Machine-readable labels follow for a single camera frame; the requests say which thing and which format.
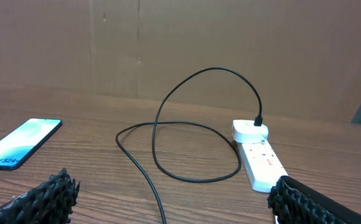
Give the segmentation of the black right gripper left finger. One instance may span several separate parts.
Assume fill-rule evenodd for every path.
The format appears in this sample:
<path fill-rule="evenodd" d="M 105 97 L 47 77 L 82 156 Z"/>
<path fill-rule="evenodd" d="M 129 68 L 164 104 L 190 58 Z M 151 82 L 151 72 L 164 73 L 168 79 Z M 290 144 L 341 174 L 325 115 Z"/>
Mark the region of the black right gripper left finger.
<path fill-rule="evenodd" d="M 66 169 L 0 206 L 0 224 L 67 224 L 77 204 L 80 184 Z"/>

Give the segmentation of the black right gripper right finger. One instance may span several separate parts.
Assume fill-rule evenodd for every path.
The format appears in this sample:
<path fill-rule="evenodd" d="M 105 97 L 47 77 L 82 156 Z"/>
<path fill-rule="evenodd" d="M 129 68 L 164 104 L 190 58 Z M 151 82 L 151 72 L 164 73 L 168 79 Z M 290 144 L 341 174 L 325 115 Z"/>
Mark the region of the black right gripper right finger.
<path fill-rule="evenodd" d="M 267 198 L 278 223 L 361 224 L 361 214 L 283 175 Z"/>

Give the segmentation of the blue Galaxy smartphone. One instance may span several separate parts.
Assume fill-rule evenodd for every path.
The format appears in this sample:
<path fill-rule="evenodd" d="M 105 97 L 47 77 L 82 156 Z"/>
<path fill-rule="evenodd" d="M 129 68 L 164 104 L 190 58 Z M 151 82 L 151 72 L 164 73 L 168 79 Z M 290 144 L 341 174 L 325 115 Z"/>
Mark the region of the blue Galaxy smartphone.
<path fill-rule="evenodd" d="M 0 140 L 0 170 L 18 169 L 61 127 L 59 119 L 31 118 Z"/>

